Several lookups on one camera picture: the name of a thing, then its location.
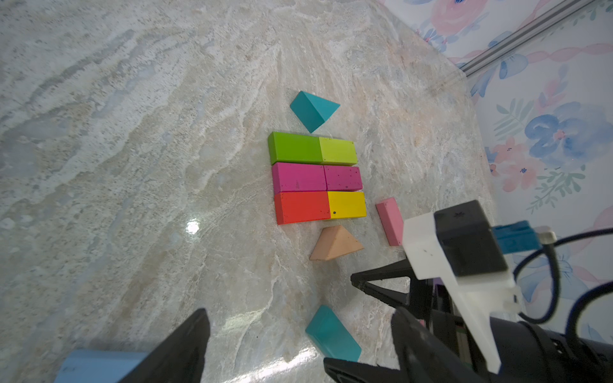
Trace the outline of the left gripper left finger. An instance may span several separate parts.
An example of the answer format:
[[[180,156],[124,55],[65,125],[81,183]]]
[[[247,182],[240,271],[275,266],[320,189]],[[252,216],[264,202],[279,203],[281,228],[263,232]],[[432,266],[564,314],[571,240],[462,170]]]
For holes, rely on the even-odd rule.
[[[206,309],[193,312],[120,383],[200,382],[211,326]]]

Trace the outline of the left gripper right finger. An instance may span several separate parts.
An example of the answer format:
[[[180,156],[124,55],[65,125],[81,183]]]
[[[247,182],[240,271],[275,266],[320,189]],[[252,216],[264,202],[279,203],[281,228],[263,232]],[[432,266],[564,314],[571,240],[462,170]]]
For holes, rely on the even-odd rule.
[[[409,382],[474,382],[474,372],[407,309],[394,312],[391,329],[401,371]]]

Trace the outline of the teal rectangular block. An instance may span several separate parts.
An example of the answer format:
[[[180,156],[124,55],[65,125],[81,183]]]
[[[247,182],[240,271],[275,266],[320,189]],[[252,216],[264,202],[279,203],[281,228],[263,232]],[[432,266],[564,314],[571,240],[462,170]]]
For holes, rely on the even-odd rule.
[[[329,306],[320,306],[306,334],[325,357],[357,362],[361,356],[362,348]]]

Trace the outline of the tan wooden block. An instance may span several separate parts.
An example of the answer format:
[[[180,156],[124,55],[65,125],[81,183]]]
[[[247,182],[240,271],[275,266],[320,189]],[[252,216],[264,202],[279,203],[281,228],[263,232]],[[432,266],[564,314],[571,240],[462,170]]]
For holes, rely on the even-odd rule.
[[[324,228],[309,260],[329,261],[359,252],[364,246],[342,225]]]

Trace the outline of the light blue block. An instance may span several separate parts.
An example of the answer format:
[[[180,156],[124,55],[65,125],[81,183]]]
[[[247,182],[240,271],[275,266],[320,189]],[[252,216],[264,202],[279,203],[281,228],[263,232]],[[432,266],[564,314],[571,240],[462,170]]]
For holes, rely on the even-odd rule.
[[[119,382],[147,353],[77,349],[69,354],[54,383]]]

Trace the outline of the yellow block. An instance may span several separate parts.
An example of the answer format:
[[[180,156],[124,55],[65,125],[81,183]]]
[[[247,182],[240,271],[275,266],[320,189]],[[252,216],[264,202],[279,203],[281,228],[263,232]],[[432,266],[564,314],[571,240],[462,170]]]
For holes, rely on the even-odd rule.
[[[327,193],[332,220],[354,219],[367,216],[366,198],[360,191],[329,191]]]

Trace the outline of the red block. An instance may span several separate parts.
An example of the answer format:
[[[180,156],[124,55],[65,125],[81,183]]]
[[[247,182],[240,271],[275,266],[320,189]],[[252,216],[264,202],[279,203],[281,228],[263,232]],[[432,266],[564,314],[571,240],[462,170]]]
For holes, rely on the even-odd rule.
[[[275,195],[274,202],[278,225],[331,218],[326,191],[281,192]]]

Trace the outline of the magenta block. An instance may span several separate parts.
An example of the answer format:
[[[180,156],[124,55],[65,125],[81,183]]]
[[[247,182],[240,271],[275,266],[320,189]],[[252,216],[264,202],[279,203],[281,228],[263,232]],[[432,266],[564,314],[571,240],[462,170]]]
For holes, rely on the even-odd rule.
[[[276,163],[272,166],[274,193],[324,192],[327,181],[322,165]]]
[[[363,189],[359,167],[325,165],[327,191],[355,192]]]

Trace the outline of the lime green block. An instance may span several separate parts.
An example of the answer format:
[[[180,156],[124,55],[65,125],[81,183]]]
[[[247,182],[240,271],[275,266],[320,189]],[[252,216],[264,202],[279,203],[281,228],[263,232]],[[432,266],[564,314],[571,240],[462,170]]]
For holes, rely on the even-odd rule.
[[[322,164],[353,166],[358,163],[354,142],[333,138],[319,138]]]

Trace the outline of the teal triangle block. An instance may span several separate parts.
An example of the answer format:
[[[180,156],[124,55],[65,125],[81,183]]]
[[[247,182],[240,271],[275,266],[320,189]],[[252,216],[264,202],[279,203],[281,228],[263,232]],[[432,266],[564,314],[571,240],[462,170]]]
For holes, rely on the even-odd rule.
[[[291,110],[309,133],[313,133],[337,111],[340,104],[300,91],[290,104]]]

